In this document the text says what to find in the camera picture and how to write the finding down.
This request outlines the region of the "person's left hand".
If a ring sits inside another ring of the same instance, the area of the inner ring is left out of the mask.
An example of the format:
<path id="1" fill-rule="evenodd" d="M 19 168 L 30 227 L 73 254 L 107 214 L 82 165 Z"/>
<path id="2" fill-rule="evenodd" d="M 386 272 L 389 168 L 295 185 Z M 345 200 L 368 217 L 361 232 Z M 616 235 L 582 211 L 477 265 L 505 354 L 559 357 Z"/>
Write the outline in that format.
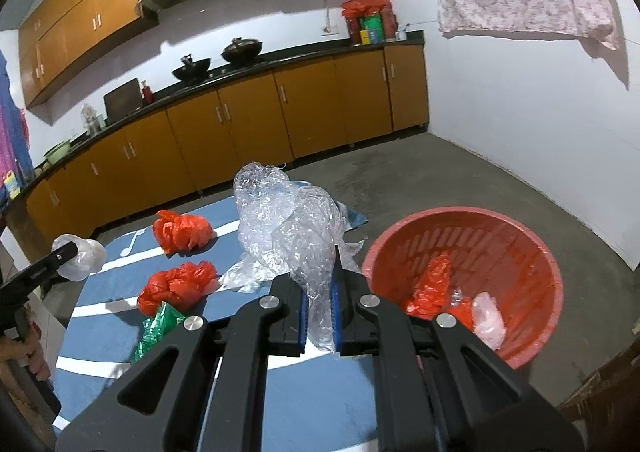
<path id="1" fill-rule="evenodd" d="M 30 325 L 27 336 L 22 342 L 1 337 L 0 361 L 2 363 L 9 360 L 26 360 L 29 371 L 34 374 L 38 382 L 47 380 L 50 375 L 50 368 L 44 360 L 44 354 L 40 345 L 40 331 L 37 325 Z"/>

